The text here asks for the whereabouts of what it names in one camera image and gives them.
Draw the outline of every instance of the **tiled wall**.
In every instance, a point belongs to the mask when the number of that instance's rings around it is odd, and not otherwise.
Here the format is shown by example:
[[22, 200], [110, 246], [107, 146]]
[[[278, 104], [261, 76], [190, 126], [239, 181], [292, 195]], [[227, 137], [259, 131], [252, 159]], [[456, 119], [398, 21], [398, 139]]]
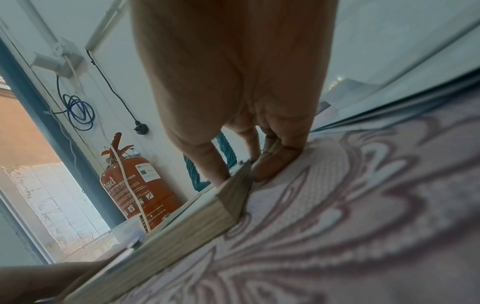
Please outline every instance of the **tiled wall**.
[[110, 230], [62, 163], [8, 173], [65, 254]]

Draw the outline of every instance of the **floral pattern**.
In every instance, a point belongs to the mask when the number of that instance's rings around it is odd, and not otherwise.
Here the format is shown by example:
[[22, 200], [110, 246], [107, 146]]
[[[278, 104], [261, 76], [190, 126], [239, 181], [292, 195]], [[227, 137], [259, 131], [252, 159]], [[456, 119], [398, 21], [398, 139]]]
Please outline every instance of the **floral pattern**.
[[479, 303], [480, 88], [395, 127], [312, 135], [238, 225], [117, 299]]

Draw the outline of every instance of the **wooden board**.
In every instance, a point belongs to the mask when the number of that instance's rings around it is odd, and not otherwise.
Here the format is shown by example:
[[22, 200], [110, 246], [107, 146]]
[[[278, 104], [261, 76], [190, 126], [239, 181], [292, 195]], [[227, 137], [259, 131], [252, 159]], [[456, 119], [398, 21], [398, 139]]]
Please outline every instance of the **wooden board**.
[[64, 303], [108, 303], [233, 227], [252, 184], [250, 169], [250, 162], [244, 163], [220, 191], [206, 189], [160, 229], [154, 229], [127, 260], [85, 283]]

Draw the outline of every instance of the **teal rope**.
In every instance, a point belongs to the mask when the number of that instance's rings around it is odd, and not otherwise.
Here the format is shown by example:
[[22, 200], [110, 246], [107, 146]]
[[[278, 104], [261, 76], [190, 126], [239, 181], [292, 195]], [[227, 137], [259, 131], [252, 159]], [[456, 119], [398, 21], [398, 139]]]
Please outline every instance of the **teal rope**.
[[[218, 140], [218, 145], [220, 146], [220, 151], [225, 155], [226, 157], [226, 165], [229, 169], [233, 168], [237, 164], [237, 156], [235, 155], [234, 150], [230, 146], [229, 141], [225, 137], [225, 135], [220, 132], [220, 134], [216, 137]], [[195, 167], [194, 163], [185, 155], [183, 156], [183, 160], [185, 161], [186, 164], [186, 169], [188, 171], [188, 175], [190, 176], [191, 179], [191, 184], [193, 188], [200, 192], [206, 187], [210, 185], [209, 181], [200, 181], [200, 174], [197, 171], [197, 168]]]

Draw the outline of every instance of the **plastic container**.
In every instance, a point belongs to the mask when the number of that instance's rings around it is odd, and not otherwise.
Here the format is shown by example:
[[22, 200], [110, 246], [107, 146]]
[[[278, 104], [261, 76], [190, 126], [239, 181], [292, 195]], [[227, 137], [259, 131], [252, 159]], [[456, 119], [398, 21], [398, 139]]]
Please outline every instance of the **plastic container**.
[[136, 238], [144, 237], [145, 234], [140, 214], [137, 214], [75, 251], [62, 262], [91, 262], [107, 259], [127, 247]]

